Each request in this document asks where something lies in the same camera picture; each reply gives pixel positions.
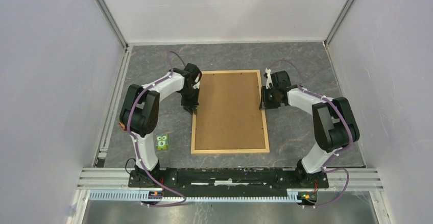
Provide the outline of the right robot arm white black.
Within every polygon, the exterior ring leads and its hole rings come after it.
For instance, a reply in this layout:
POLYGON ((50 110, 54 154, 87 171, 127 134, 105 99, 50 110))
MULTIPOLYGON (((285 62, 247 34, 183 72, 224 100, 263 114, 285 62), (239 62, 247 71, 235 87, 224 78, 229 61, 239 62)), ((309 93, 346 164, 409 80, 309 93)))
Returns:
POLYGON ((271 72, 265 69, 266 84, 260 90, 261 110, 291 106, 312 116, 315 144, 309 153, 298 161, 295 181, 301 187, 310 186, 331 158, 354 144, 360 138, 359 129, 344 97, 329 98, 293 85, 286 71, 271 72))

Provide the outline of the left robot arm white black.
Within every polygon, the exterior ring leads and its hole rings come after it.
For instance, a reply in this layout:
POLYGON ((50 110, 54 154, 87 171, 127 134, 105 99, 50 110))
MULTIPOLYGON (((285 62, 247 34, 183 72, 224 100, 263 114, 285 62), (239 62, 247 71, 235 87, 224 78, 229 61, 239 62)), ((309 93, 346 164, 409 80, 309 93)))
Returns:
POLYGON ((154 149, 153 131, 159 119, 160 102, 173 93, 181 95, 181 106, 189 114, 197 113, 202 72, 191 63, 184 69, 173 68, 163 77, 145 85, 128 87, 119 123, 130 135, 136 155, 134 170, 148 187, 160 182, 159 160, 154 149))

